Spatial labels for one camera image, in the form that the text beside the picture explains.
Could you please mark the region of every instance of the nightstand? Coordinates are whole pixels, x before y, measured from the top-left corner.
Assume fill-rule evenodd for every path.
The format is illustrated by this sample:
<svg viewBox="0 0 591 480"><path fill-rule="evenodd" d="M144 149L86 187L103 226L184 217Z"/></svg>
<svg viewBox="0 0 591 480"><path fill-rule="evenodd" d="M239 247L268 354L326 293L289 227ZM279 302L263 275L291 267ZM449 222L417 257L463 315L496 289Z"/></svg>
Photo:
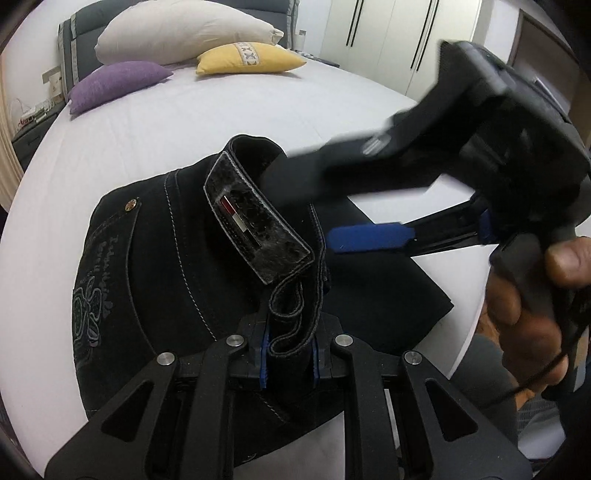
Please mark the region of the nightstand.
<svg viewBox="0 0 591 480"><path fill-rule="evenodd" d="M23 171L29 166L33 155L37 151L39 144L41 144L41 140L43 140L49 127L51 127L51 124L56 120L57 115L65 106L65 102L57 103L44 117L37 122L33 121L25 125L12 139L12 147L17 154Z"/></svg>

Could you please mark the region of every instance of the hand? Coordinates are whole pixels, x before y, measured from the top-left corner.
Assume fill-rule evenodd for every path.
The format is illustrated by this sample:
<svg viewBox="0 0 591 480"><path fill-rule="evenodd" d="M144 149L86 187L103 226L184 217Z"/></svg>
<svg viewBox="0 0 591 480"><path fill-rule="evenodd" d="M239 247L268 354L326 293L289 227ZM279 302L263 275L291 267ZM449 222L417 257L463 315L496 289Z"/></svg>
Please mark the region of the hand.
<svg viewBox="0 0 591 480"><path fill-rule="evenodd" d="M550 280L562 288L591 284L591 238L580 237L551 246L545 254ZM560 352L561 334L553 320L523 309L517 288L491 272L486 284L488 315L499 330L503 365L521 384L541 371ZM540 392L565 376L568 359L531 389Z"/></svg>

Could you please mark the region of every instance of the curtain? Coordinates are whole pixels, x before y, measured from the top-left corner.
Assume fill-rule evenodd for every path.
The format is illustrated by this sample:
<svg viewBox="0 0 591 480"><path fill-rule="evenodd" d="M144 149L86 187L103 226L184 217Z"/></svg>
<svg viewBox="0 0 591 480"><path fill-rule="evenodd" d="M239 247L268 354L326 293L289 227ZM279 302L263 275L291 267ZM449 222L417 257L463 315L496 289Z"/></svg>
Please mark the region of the curtain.
<svg viewBox="0 0 591 480"><path fill-rule="evenodd" d="M22 179L22 167L12 148L11 119L8 115L4 91L2 56L0 56L0 205L9 211L18 185Z"/></svg>

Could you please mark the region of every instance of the purple pillow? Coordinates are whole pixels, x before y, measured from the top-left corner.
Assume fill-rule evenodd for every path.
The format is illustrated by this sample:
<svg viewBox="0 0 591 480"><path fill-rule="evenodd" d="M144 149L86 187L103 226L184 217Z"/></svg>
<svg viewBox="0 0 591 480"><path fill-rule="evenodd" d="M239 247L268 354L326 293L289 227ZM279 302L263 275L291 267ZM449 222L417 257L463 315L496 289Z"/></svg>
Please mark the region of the purple pillow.
<svg viewBox="0 0 591 480"><path fill-rule="evenodd" d="M86 112L95 106L149 87L173 72L151 61L124 61L104 65L77 83L70 92L70 114Z"/></svg>

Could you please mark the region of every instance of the wall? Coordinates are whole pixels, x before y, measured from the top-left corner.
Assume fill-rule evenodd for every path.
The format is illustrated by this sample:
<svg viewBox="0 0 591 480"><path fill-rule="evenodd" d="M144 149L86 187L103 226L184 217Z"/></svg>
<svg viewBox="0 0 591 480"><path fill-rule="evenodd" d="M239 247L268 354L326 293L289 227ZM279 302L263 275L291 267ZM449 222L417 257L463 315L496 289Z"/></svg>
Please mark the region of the wall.
<svg viewBox="0 0 591 480"><path fill-rule="evenodd" d="M300 0L297 29L306 30L304 51L312 55L320 55L331 3L331 0Z"/></svg>
<svg viewBox="0 0 591 480"><path fill-rule="evenodd" d="M491 22L486 33L484 46L501 60L509 60L515 32L517 31L519 9L534 17L566 43L560 30L554 25L542 7L533 0L494 0Z"/></svg>
<svg viewBox="0 0 591 480"><path fill-rule="evenodd" d="M484 45L486 33L491 25L492 11L495 7L496 0L482 0L480 3L480 12L478 13L478 20L474 27L472 41Z"/></svg>
<svg viewBox="0 0 591 480"><path fill-rule="evenodd" d="M21 115L21 104L32 107L47 100L49 83L41 75L60 64L57 48L59 24L80 8L96 0L44 0L17 29L2 53L7 108L13 123Z"/></svg>

